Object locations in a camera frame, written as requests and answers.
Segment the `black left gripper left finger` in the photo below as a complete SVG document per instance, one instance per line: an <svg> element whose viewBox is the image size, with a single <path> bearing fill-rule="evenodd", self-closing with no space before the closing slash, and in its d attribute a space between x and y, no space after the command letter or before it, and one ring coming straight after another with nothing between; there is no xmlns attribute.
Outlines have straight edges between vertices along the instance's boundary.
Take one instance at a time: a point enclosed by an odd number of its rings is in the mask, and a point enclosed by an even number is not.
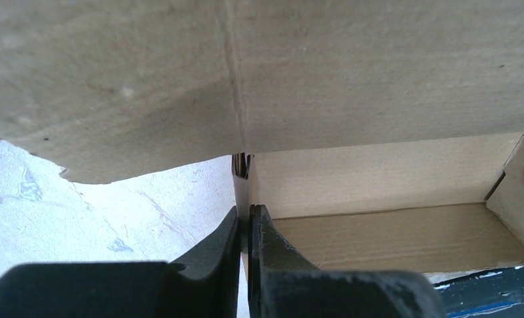
<svg viewBox="0 0 524 318"><path fill-rule="evenodd" d="M0 278L0 317L235 317L239 220L172 262L21 264Z"/></svg>

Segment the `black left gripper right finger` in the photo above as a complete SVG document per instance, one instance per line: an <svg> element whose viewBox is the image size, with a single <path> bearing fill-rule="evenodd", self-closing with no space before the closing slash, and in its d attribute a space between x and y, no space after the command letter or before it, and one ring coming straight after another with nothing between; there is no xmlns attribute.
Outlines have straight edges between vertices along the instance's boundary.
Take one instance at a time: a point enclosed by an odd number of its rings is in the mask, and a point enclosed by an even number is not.
<svg viewBox="0 0 524 318"><path fill-rule="evenodd" d="M277 230L264 205L250 207L248 232L251 317L446 317L421 274L319 269Z"/></svg>

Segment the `brown cardboard box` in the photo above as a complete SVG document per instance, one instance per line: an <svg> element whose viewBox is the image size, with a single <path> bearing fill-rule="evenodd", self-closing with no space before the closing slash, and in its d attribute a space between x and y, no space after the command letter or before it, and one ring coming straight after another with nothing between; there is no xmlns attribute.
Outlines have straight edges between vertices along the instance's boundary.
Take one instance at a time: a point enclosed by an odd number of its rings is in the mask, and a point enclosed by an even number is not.
<svg viewBox="0 0 524 318"><path fill-rule="evenodd" d="M0 139L81 184L232 155L325 269L524 264L524 1L0 1Z"/></svg>

